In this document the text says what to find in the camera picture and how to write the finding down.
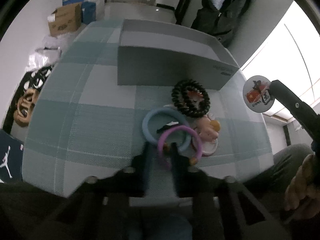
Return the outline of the right hand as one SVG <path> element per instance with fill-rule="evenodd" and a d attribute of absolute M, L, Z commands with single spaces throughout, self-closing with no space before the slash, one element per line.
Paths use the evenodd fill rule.
<path fill-rule="evenodd" d="M 309 219 L 319 214 L 319 173 L 317 158 L 308 155 L 298 168 L 285 191 L 286 211 L 293 211 L 290 219 Z"/>

